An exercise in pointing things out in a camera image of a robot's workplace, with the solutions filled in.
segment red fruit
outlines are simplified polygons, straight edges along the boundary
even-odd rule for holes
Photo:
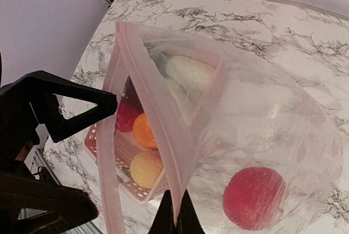
[[[116,115],[115,128],[123,133],[131,132],[133,129],[133,123],[139,114],[140,113],[132,105],[132,103],[126,99],[121,99]]]
[[[244,230],[262,230],[272,223],[285,188],[284,179],[275,170],[267,167],[240,170],[224,191],[224,212]]]

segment red ball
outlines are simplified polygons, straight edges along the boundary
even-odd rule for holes
[[[226,216],[244,230],[268,227],[281,203],[286,183],[275,170],[248,167],[236,173],[224,191]]]
[[[116,115],[115,128],[123,133],[131,132],[136,118],[139,116],[136,107],[126,99],[121,99]]]

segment translucent bag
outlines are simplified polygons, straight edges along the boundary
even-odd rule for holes
[[[206,233],[298,233],[341,175],[340,136],[322,108],[232,46],[117,23],[103,90],[119,102],[97,126],[109,233],[126,233],[119,187],[141,203],[169,188],[175,216],[188,188]]]

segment white marble countertop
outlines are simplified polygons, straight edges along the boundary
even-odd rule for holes
[[[72,81],[101,88],[114,45],[115,19],[181,30],[254,52],[280,66],[316,101],[341,132],[344,173],[319,220],[302,233],[349,233],[349,22],[313,10],[261,0],[116,0],[88,44]],[[71,117],[90,104],[64,98]],[[98,168],[82,147],[86,131],[48,140],[45,157],[63,185],[88,192],[101,207]],[[145,234],[161,197],[138,205],[122,194],[128,234]],[[106,233],[102,216],[94,221]]]

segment marble table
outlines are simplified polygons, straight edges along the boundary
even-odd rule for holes
[[[72,81],[102,87],[116,19],[203,35],[251,51],[283,68],[333,119],[344,148],[342,179],[318,221],[302,233],[349,233],[348,21],[263,0],[116,0],[88,44]],[[66,117],[91,107],[69,98],[62,101]],[[85,190],[101,210],[98,168],[82,147],[85,133],[56,144],[49,139],[45,158],[63,185]],[[147,233],[161,197],[143,206],[123,193],[121,199],[128,234]],[[106,233],[102,216],[94,223]]]

